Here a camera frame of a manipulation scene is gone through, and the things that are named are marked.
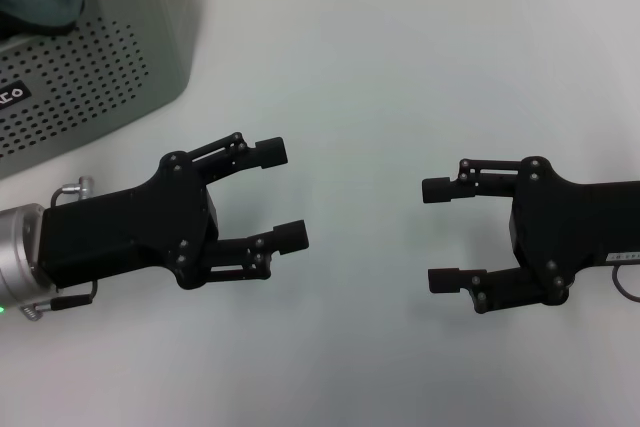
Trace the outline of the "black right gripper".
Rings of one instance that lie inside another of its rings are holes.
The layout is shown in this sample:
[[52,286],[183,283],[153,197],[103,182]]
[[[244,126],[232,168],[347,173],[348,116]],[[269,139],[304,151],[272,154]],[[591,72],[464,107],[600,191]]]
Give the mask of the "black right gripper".
[[543,157],[521,162],[462,159],[454,180],[427,178],[421,188],[425,204],[513,197],[512,242],[523,269],[428,270],[431,293],[466,290],[478,314],[560,305],[580,271],[639,263],[637,181],[570,182]]

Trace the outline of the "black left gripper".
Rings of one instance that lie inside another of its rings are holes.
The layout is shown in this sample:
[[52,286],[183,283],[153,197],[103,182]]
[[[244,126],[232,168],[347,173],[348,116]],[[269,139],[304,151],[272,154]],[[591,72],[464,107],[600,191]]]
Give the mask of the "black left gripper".
[[187,153],[173,152],[137,187],[47,209],[38,265],[60,288],[162,267],[191,290],[206,281],[199,262],[217,237],[202,175]]

